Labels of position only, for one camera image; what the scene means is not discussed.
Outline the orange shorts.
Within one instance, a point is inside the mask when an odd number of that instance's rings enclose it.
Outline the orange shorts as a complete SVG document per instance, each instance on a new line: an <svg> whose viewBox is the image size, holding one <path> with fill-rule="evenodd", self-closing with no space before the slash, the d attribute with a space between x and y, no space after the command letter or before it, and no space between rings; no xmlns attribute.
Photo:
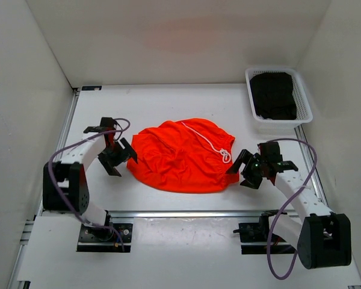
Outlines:
<svg viewBox="0 0 361 289"><path fill-rule="evenodd" d="M132 138L138 160L128 170L136 180L174 193L216 193L239 181L228 174L235 137L207 119L165 121Z"/></svg>

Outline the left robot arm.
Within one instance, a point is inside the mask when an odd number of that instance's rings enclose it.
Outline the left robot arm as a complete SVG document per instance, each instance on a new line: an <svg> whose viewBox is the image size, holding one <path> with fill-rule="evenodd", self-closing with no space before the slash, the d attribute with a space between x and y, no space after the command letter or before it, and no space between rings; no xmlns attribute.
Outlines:
<svg viewBox="0 0 361 289"><path fill-rule="evenodd" d="M122 137L131 123L125 118L102 117L100 124L89 126L83 138L54 153L43 168L43 208L46 211L72 213L93 234L107 241L114 226L107 210L90 200L86 171L98 160L109 176L120 176L117 166L138 155Z"/></svg>

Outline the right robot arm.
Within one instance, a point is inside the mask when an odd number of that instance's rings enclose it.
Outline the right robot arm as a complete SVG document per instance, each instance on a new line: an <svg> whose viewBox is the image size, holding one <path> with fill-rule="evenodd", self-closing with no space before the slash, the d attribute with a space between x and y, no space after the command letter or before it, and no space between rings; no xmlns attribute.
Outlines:
<svg viewBox="0 0 361 289"><path fill-rule="evenodd" d="M267 242L268 259L273 243L281 238L292 246L294 258L306 269L351 264L349 218L317 198L298 167L283 159L278 141L259 143L255 154L243 149L227 173L240 173L244 178L241 186L252 189L267 179L286 197L281 209L266 211L259 218L258 233Z"/></svg>

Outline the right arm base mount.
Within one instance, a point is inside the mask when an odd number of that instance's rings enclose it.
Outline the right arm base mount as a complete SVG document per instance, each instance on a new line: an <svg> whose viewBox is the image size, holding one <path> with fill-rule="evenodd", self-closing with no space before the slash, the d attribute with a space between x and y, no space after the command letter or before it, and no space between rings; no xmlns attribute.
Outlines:
<svg viewBox="0 0 361 289"><path fill-rule="evenodd" d="M242 255L266 255L269 233L268 218L275 216L277 210L265 211L257 222L239 223L233 233L239 235ZM293 254L295 249L280 236L271 237L271 254Z"/></svg>

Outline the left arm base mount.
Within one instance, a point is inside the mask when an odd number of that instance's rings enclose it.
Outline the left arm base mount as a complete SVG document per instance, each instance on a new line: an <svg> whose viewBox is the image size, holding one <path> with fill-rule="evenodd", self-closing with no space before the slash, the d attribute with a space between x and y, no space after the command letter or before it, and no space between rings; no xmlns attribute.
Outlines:
<svg viewBox="0 0 361 289"><path fill-rule="evenodd" d="M130 253L133 234L133 223L119 222L111 217L107 218L110 225L119 233L113 230L99 229L81 225L77 252L91 253Z"/></svg>

